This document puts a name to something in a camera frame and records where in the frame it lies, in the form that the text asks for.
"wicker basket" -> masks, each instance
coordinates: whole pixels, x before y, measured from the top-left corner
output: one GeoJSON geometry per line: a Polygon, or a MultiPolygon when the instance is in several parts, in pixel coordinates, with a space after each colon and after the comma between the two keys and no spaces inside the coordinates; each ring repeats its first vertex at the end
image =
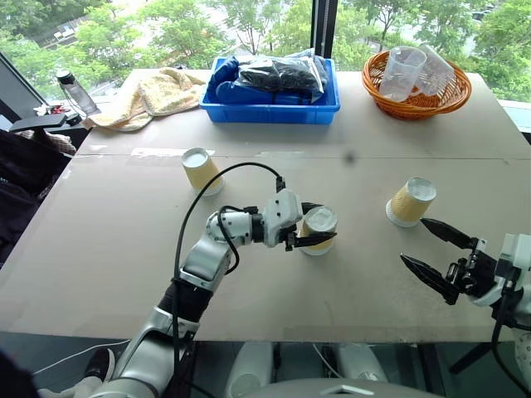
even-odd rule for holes
{"type": "Polygon", "coordinates": [[[470,80],[463,70],[448,61],[454,68],[455,76],[445,89],[436,95],[419,94],[409,97],[404,102],[391,101],[378,93],[388,57],[389,51],[380,52],[369,58],[363,67],[363,85],[374,98],[378,108],[387,114],[397,119],[427,119],[434,114],[447,114],[459,109],[470,98],[472,93],[470,80]]]}

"paper cup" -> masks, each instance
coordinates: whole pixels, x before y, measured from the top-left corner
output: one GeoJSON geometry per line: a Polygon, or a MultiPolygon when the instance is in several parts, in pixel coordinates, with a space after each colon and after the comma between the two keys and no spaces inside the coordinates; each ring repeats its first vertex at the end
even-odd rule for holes
{"type": "MultiPolygon", "coordinates": [[[[186,151],[182,157],[184,171],[188,176],[188,180],[192,185],[193,190],[198,194],[207,182],[219,173],[212,158],[203,148],[192,148],[186,151]]],[[[212,185],[203,193],[205,197],[216,195],[225,185],[223,177],[219,177],[212,185]]]]}
{"type": "Polygon", "coordinates": [[[387,202],[387,218],[397,226],[415,226],[437,196],[435,186],[424,178],[410,178],[387,202]]]}
{"type": "MultiPolygon", "coordinates": [[[[317,232],[335,232],[338,216],[326,206],[314,207],[306,213],[303,219],[299,237],[311,236],[317,232]]],[[[334,238],[318,245],[300,247],[307,255],[323,255],[332,248],[334,238]]]]}

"clear plastic bag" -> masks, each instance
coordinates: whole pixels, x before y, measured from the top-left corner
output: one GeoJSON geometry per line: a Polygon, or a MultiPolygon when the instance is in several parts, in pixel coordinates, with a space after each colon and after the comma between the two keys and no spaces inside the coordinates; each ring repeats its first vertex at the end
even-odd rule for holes
{"type": "Polygon", "coordinates": [[[324,93],[318,67],[309,56],[256,56],[240,62],[236,82],[269,92],[311,93],[312,102],[324,93]]]}

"beige towel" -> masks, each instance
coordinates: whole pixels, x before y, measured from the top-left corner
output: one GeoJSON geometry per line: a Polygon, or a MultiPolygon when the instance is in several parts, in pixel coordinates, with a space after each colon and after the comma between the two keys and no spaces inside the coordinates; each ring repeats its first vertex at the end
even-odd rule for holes
{"type": "Polygon", "coordinates": [[[141,129],[153,116],[196,107],[204,84],[184,70],[161,68],[141,78],[134,90],[120,91],[112,109],[93,114],[87,121],[117,131],[141,129]]]}

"white tabletop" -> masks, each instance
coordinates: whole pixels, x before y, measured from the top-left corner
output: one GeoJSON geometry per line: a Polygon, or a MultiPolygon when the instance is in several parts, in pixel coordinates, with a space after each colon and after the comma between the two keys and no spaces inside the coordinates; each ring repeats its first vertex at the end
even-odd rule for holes
{"type": "Polygon", "coordinates": [[[203,146],[222,156],[369,158],[531,158],[531,147],[477,74],[463,108],[423,121],[385,115],[362,86],[360,72],[339,72],[341,110],[323,125],[214,124],[205,110],[156,119],[144,129],[116,133],[94,129],[79,154],[168,153],[203,146]]]}
{"type": "MultiPolygon", "coordinates": [[[[385,203],[409,178],[432,180],[427,215],[489,241],[531,232],[529,146],[477,75],[459,111],[425,122],[382,114],[339,74],[332,125],[213,124],[203,110],[154,120],[137,133],[95,129],[63,172],[0,271],[0,329],[65,336],[132,337],[173,272],[178,228],[194,195],[179,154],[202,146],[219,168],[262,161],[304,201],[339,215],[325,256],[242,247],[202,318],[206,340],[486,341],[487,308],[448,306],[400,261],[401,252],[443,274],[466,255],[423,226],[402,229],[385,203]],[[345,153],[356,161],[346,163],[345,153]]],[[[221,205],[264,206],[271,175],[239,170],[201,200],[184,253],[221,205]]]]}

